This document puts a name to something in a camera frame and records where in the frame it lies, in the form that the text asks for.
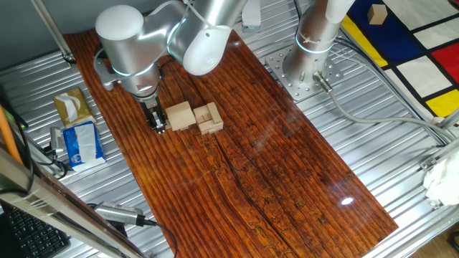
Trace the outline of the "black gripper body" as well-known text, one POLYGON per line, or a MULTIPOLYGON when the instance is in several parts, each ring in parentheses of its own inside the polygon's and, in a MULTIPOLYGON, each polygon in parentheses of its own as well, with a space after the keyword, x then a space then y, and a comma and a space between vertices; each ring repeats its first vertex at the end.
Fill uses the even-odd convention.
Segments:
POLYGON ((159 113, 160 104, 156 95, 140 99, 141 107, 145 113, 159 113))

